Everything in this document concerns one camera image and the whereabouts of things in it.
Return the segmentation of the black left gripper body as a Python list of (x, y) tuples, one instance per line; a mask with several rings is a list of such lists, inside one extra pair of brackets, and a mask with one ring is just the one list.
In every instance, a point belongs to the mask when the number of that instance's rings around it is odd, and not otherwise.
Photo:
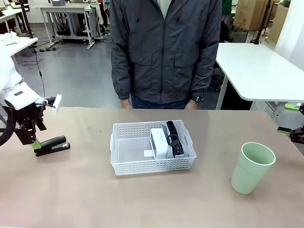
[(20, 110), (14, 110), (16, 121), (19, 125), (35, 122), (37, 119), (43, 119), (44, 105), (30, 104)]

